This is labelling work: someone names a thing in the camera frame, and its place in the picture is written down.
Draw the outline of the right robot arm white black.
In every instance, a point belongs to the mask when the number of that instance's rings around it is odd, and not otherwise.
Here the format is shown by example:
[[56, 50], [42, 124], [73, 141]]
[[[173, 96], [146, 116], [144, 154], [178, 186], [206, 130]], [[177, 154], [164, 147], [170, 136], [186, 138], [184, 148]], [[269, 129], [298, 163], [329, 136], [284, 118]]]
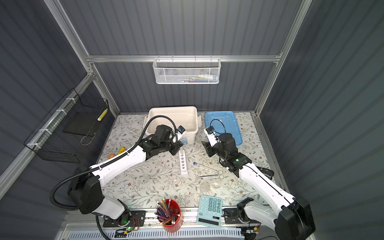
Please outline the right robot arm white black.
[[309, 202], [296, 198], [278, 187], [246, 155], [238, 151], [230, 133], [218, 134], [214, 127], [204, 130], [208, 141], [202, 142], [209, 157], [217, 155], [220, 164], [255, 189], [268, 203], [265, 207], [252, 198], [237, 204], [239, 219], [254, 220], [274, 230], [280, 240], [305, 240], [316, 230]]

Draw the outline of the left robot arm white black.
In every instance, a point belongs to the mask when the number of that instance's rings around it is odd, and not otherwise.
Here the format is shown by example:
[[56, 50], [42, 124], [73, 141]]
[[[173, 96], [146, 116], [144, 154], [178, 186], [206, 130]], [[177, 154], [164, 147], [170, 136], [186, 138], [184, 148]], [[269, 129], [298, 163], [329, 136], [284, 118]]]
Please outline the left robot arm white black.
[[[143, 131], [137, 142], [123, 153], [91, 167], [80, 166], [74, 174], [59, 182], [50, 193], [51, 203], [59, 208], [67, 210], [79, 210], [82, 214], [93, 214], [96, 223], [104, 239], [108, 236], [103, 232], [100, 216], [116, 220], [120, 227], [126, 227], [133, 221], [130, 209], [121, 200], [114, 200], [103, 194], [102, 188], [113, 178], [150, 158], [169, 152], [176, 155], [183, 146], [181, 141], [186, 129], [177, 127], [171, 121], [172, 126], [158, 125], [153, 134], [145, 136]], [[62, 204], [55, 198], [57, 190], [69, 183], [68, 196], [74, 202], [73, 205]]]

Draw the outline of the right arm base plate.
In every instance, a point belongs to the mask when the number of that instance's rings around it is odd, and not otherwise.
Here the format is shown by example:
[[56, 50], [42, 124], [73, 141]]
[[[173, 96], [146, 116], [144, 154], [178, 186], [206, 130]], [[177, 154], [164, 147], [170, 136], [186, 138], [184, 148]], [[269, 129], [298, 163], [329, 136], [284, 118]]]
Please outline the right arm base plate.
[[236, 225], [236, 224], [259, 224], [256, 220], [241, 220], [239, 218], [237, 208], [224, 208], [222, 209], [222, 217], [224, 218], [225, 224]]

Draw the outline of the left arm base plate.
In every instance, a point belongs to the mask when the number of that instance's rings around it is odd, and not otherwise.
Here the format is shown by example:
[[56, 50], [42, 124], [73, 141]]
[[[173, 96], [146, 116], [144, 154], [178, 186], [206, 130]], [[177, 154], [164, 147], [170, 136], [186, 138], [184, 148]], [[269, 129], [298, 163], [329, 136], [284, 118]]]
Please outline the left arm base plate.
[[104, 217], [104, 228], [117, 228], [117, 227], [142, 227], [146, 218], [146, 211], [130, 211], [130, 213], [123, 213], [121, 217], [113, 220], [109, 217]]

